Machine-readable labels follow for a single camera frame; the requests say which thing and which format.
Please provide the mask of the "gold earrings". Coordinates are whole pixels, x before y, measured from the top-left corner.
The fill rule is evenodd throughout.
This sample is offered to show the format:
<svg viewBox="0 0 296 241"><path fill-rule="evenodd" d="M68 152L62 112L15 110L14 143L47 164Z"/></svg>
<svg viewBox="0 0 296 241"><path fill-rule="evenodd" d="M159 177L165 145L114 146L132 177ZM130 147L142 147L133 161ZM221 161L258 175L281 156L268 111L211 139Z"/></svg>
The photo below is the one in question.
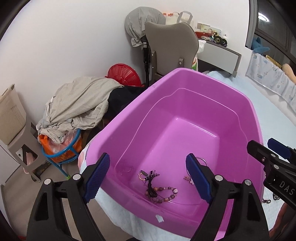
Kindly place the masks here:
<svg viewBox="0 0 296 241"><path fill-rule="evenodd" d="M185 176L184 180L188 181L191 185L194 185L194 182L190 176Z"/></svg>

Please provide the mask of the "beige laundry hamper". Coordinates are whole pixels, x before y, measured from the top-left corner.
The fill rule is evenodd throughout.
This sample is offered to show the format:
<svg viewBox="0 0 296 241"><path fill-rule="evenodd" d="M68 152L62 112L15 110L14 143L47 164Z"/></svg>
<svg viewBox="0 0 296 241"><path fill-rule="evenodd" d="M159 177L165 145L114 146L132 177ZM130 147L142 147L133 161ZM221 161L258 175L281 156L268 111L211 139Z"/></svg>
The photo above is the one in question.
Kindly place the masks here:
<svg viewBox="0 0 296 241"><path fill-rule="evenodd" d="M46 158L37 140L37 131L21 104L14 84L1 96L1 141L32 179L40 182L36 172L45 164Z"/></svg>

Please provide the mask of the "large teddy bear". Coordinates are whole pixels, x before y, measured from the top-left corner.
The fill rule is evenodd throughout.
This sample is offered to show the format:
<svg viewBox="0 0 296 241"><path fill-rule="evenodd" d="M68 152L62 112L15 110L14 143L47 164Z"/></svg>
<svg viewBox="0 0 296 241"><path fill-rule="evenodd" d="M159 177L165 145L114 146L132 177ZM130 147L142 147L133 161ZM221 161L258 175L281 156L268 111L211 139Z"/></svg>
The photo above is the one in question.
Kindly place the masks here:
<svg viewBox="0 0 296 241"><path fill-rule="evenodd" d="M296 76L288 63L282 65L282 71L294 84L296 84Z"/></svg>

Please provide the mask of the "pale blue patterned blanket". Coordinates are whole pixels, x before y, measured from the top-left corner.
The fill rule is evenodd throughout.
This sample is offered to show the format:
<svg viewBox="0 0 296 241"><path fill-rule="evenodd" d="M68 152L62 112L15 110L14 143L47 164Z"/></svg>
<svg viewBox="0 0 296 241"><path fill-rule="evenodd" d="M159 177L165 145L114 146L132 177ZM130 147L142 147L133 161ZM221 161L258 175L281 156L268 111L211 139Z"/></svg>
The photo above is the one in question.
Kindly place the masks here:
<svg viewBox="0 0 296 241"><path fill-rule="evenodd" d="M253 52L246 75L282 97L295 112L295 84L278 66L264 56Z"/></svg>

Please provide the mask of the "grey clothes pile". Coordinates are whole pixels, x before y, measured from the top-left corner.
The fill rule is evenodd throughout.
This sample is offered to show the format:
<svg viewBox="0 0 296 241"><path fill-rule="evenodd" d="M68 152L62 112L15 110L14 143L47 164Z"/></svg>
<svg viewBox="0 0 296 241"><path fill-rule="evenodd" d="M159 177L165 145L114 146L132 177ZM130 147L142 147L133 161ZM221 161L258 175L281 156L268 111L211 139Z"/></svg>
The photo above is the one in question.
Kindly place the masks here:
<svg viewBox="0 0 296 241"><path fill-rule="evenodd" d="M90 76L62 85L45 105L38 135L60 144L69 131L96 127L108 110L111 92L122 87L114 79Z"/></svg>

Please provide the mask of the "blue plush toy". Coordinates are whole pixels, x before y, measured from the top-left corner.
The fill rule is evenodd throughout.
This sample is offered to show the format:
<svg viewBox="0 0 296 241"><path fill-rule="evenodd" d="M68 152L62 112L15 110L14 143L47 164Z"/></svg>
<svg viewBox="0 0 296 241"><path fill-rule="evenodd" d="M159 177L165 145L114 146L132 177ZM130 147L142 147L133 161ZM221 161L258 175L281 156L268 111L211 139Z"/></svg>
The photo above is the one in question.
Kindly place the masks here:
<svg viewBox="0 0 296 241"><path fill-rule="evenodd" d="M262 45L261 38L257 37L257 38L253 38L253 40L252 40L251 50L254 53L263 54L265 52L268 52L270 50L270 48L269 47L264 47Z"/></svg>

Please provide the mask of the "grey white desk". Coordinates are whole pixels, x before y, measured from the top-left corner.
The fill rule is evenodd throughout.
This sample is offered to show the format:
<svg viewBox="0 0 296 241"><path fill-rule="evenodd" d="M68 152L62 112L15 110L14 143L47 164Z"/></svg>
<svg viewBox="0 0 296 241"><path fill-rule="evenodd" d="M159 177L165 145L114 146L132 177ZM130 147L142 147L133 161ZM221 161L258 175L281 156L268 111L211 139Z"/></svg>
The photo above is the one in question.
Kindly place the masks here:
<svg viewBox="0 0 296 241"><path fill-rule="evenodd" d="M206 42L203 51L197 54L197 58L198 70L200 72L220 69L236 77L241 61L241 54L221 45Z"/></svg>

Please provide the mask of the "black clothing pile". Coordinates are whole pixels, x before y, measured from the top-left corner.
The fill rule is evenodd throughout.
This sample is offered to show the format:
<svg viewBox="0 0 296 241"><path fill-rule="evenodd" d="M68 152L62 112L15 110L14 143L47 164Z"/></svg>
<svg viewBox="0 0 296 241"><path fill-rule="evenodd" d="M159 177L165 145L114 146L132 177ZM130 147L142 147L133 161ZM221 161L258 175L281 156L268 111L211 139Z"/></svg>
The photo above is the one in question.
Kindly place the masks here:
<svg viewBox="0 0 296 241"><path fill-rule="evenodd" d="M144 87L136 86L124 86L112 90L108 98L108 110L105 113L104 118L109 121L115 118L144 91Z"/></svg>

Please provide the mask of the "toy truck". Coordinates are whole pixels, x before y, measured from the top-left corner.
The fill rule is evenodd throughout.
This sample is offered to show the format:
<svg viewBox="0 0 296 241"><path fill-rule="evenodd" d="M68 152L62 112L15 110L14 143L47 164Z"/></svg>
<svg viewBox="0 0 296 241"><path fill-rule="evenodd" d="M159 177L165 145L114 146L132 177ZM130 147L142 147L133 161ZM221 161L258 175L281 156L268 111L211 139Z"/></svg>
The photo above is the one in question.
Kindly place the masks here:
<svg viewBox="0 0 296 241"><path fill-rule="evenodd" d="M218 35L215 35L213 36L213 41L218 44L218 45L221 45L223 47L227 47L228 46L228 42L226 39L218 36Z"/></svg>

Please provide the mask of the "red plastic basket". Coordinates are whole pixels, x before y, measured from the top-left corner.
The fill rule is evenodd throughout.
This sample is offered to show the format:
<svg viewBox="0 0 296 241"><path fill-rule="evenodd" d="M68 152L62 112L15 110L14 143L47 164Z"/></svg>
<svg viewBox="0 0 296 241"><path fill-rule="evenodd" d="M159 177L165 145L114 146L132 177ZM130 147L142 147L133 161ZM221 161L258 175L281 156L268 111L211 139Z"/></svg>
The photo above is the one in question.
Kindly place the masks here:
<svg viewBox="0 0 296 241"><path fill-rule="evenodd" d="M144 87L137 72L130 66L118 63L111 66L106 78L111 78L124 86Z"/></svg>

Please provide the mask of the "grey chair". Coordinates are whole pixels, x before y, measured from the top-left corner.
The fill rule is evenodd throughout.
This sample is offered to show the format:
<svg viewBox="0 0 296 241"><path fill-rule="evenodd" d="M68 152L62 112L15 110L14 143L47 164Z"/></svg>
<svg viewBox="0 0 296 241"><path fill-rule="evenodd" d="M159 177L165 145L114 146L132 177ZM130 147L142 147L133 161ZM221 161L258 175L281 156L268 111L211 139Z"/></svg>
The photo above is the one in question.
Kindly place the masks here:
<svg viewBox="0 0 296 241"><path fill-rule="evenodd" d="M177 68L192 68L199 41L190 25L185 22L172 25L146 22L145 36L151 50L150 84Z"/></svg>

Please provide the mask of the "white tote bag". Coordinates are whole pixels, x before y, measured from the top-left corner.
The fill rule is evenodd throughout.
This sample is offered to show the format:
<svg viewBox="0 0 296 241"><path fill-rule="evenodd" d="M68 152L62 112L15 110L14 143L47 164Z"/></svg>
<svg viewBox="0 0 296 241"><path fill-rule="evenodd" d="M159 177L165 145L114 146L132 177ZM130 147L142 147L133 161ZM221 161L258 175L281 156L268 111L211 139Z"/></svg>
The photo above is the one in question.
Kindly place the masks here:
<svg viewBox="0 0 296 241"><path fill-rule="evenodd" d="M166 17L166 25L173 25L184 22L192 27L194 23L193 15L189 11L182 11L180 13L173 12L164 16Z"/></svg>

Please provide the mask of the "grey cloth on chair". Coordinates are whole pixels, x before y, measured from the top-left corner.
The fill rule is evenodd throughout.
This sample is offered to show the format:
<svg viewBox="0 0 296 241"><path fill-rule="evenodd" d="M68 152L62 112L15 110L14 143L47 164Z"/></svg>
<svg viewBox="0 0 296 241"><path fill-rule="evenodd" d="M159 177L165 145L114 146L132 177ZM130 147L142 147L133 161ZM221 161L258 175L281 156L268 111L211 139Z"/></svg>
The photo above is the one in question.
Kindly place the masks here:
<svg viewBox="0 0 296 241"><path fill-rule="evenodd" d="M164 25L166 17L159 10L146 6L132 10L125 18L125 31L131 37L133 47L143 45L142 38L145 36L146 22Z"/></svg>

